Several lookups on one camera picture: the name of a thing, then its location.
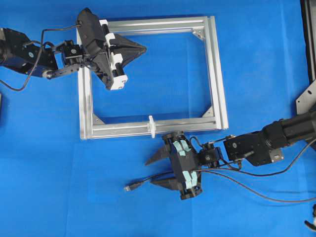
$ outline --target black plastic part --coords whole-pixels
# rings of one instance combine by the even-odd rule
[[[164,145],[161,147],[148,161],[145,165],[150,165],[158,160],[168,158],[170,155],[170,145]]]
[[[262,132],[247,133],[231,138],[224,142],[229,160],[236,160],[245,157],[245,154],[254,152],[246,159],[254,166],[271,163],[270,150]]]
[[[30,39],[21,32],[8,28],[0,29],[0,66],[4,66],[18,73],[30,73],[40,47],[30,44],[23,46]],[[57,70],[54,53],[50,48],[42,52],[39,62],[32,75],[42,77],[45,71]]]
[[[197,185],[188,189],[186,186],[186,178],[183,173],[183,171],[187,171],[190,175],[192,175],[192,170],[200,168],[200,162],[196,150],[191,146],[183,131],[166,134],[162,137],[162,139],[165,142],[165,146],[160,148],[156,154],[146,162],[146,164],[169,157],[175,177],[154,180],[151,183],[170,190],[179,190],[182,200],[196,197],[202,193],[201,172],[195,171],[197,175]],[[183,141],[186,142],[189,149],[183,147]],[[181,152],[178,152],[174,142],[179,142],[179,146],[183,148]]]
[[[104,35],[107,35],[108,33],[110,33],[109,27],[106,24],[102,25],[102,29],[103,29],[103,33]]]
[[[224,142],[229,160],[246,158],[252,165],[271,163],[272,150],[316,137],[316,111],[273,122],[261,131],[244,134]]]
[[[111,52],[113,52],[114,54],[122,54],[122,68],[147,51],[146,47],[138,43],[135,43],[118,34],[114,35],[115,39],[110,40],[110,44],[113,44],[113,46],[111,46]]]
[[[93,58],[93,63],[97,65],[96,75],[107,89],[111,89],[114,81],[113,77],[124,75],[123,67],[135,58],[146,52],[146,47],[130,41],[118,34],[115,39],[110,40],[111,46],[106,46],[105,35],[110,32],[107,25],[102,25],[99,18],[92,14],[88,8],[80,12],[77,18],[78,32],[81,38],[84,52]],[[110,53],[122,54],[123,61],[117,69],[111,72]]]
[[[316,137],[316,111],[281,121],[289,144]]]
[[[92,57],[104,49],[105,35],[98,16],[92,14],[89,8],[85,8],[79,13],[76,24],[81,25],[78,32],[86,53]]]
[[[213,144],[208,145],[205,150],[200,150],[198,153],[200,165],[207,165],[209,168],[218,167],[220,159],[223,159],[221,149],[214,147]]]

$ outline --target aluminum frame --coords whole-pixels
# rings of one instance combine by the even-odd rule
[[[87,67],[81,68],[78,72],[78,90],[82,140],[150,134],[154,137],[156,133],[174,130],[205,131],[228,128],[214,16],[112,21],[109,22],[109,29],[123,36],[192,32],[205,44],[212,105],[201,118],[105,124],[93,112],[91,71]],[[77,42],[81,44],[78,32]]]

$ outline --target cable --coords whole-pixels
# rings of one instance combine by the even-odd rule
[[[227,165],[228,167],[229,167],[229,170],[231,169],[231,170],[235,170],[235,171],[239,171],[240,169],[238,169],[238,168],[235,168],[235,167],[233,167],[233,166],[231,166],[230,165],[230,163],[232,163],[232,162],[227,162],[227,161],[225,161],[223,158],[219,158],[222,162],[224,162],[224,165]]]
[[[133,182],[131,184],[126,185],[124,187],[124,190],[125,191],[132,191],[132,190],[140,187],[141,185],[143,185],[148,180],[155,179],[157,177],[160,177],[160,176],[163,176],[163,175],[166,175],[166,174],[172,174],[172,173],[173,173],[173,171],[167,171],[167,172],[164,172],[164,173],[153,174],[153,175],[151,175],[151,176],[149,176],[149,177],[147,177],[147,178],[145,178],[145,179],[143,179],[141,181]]]
[[[191,137],[191,138],[189,139],[189,142],[190,142],[191,146],[192,146],[192,142],[191,142],[192,139],[196,140],[197,144],[198,144],[200,147],[203,148],[203,146],[202,146],[201,143],[199,142],[198,138],[195,137],[195,136],[193,136],[193,137]]]
[[[74,25],[74,26],[65,27],[65,28],[44,29],[44,30],[42,30],[42,32],[41,32],[41,38],[40,38],[39,53],[38,53],[38,55],[37,55],[36,61],[35,61],[34,65],[33,65],[32,69],[31,69],[31,72],[30,72],[30,74],[28,74],[28,76],[26,77],[26,80],[24,81],[22,87],[21,87],[21,88],[14,88],[14,87],[11,87],[10,85],[8,85],[7,83],[5,83],[5,82],[4,82],[3,80],[1,80],[1,79],[0,79],[0,83],[2,83],[2,84],[5,85],[6,87],[8,87],[9,89],[14,90],[14,91],[21,91],[21,90],[23,90],[23,89],[26,87],[27,83],[29,82],[32,73],[34,72],[36,66],[37,66],[38,63],[39,63],[40,56],[41,56],[41,53],[42,53],[42,51],[43,51],[44,33],[45,33],[46,31],[67,31],[67,30],[70,30],[70,29],[72,29],[72,28],[76,28],[76,27],[78,27],[78,26],[80,26],[80,25]]]
[[[282,174],[286,171],[288,171],[293,164],[302,156],[302,154],[307,150],[308,147],[310,147],[312,145],[312,143],[314,143],[316,141],[316,138],[313,139],[312,141],[310,141],[300,152],[299,154],[294,158],[294,160],[290,163],[290,165],[285,168],[282,171],[278,171],[278,172],[274,172],[274,173],[270,173],[270,174],[253,174],[253,173],[249,173],[249,172],[245,172],[245,171],[241,171],[241,170],[234,170],[234,169],[228,169],[228,168],[208,168],[208,169],[197,169],[195,171],[206,171],[206,170],[230,170],[230,171],[234,171],[234,172],[238,172],[238,173],[242,173],[242,174],[247,174],[247,175],[251,175],[251,176],[257,176],[257,177],[265,177],[265,176],[273,176],[273,175],[277,175],[277,174]]]
[[[281,203],[303,203],[303,202],[309,202],[309,201],[313,201],[313,200],[316,200],[316,197],[312,197],[312,198],[309,198],[309,199],[303,199],[303,200],[281,200],[281,199],[275,199],[275,198],[271,198],[271,197],[267,197],[261,193],[258,193],[257,191],[254,191],[253,189],[249,188],[248,186],[246,186],[245,184],[242,184],[241,182],[229,177],[229,176],[226,176],[224,174],[220,174],[220,173],[216,173],[216,172],[212,172],[212,171],[204,171],[204,172],[207,172],[207,173],[211,173],[211,174],[215,174],[215,175],[219,175],[219,176],[222,176],[224,178],[227,178],[229,179],[230,181],[233,181],[235,183],[237,183],[238,185],[242,186],[243,188],[251,191],[252,193],[254,193],[255,195],[258,195],[264,199],[267,199],[269,201],[275,201],[275,202],[281,202]]]

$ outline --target metal bracket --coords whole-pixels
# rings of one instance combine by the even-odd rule
[[[93,124],[95,125],[102,125],[105,124],[102,120],[99,119],[95,114],[92,115],[93,118]]]
[[[284,155],[283,155],[281,149],[272,150],[272,151],[270,151],[270,154],[269,154],[269,155],[270,155],[270,158],[271,158],[272,163],[284,159]]]
[[[204,113],[204,115],[202,116],[202,118],[205,117],[213,117],[214,116],[214,111],[213,111],[213,107],[209,107],[209,109]]]
[[[107,22],[106,20],[100,20],[100,23],[102,25]],[[204,114],[201,118],[156,120],[154,122],[154,126],[156,127],[154,133],[154,127],[151,126],[149,129],[147,121],[104,124],[100,120],[97,120],[99,118],[93,112],[91,72],[88,68],[81,68],[78,73],[81,139],[153,135],[175,130],[205,131],[228,128],[214,16],[112,21],[108,22],[108,26],[111,32],[123,36],[192,32],[199,39],[203,40],[206,49],[207,80],[210,86],[210,97],[212,101],[210,113]],[[78,44],[81,44],[78,33],[77,41]]]
[[[316,80],[296,99],[296,113],[304,114],[316,103]]]
[[[204,30],[193,30],[192,34],[195,35],[199,40],[205,40]]]

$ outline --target blue cloth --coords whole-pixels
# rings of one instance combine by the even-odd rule
[[[295,115],[294,100],[308,86],[298,0],[2,0],[1,27],[39,40],[44,28],[74,24],[85,7],[108,20],[215,16],[230,128],[197,133],[201,142]],[[45,38],[59,43],[76,34]],[[93,78],[96,114],[106,122],[200,116],[210,103],[201,42],[190,34],[131,39],[148,52],[126,67],[122,91],[106,91]],[[19,86],[25,76],[1,68],[0,78]],[[312,203],[271,203],[211,174],[203,175],[203,193],[186,201],[150,184],[125,193],[130,180],[170,168],[168,160],[144,166],[160,136],[81,141],[76,74],[32,78],[20,93],[4,86],[0,92],[0,236],[313,236],[303,224]],[[282,162],[244,162],[244,169],[281,170],[304,145],[284,149]],[[230,175],[270,197],[309,198],[316,196],[315,164],[308,150],[280,176]]]

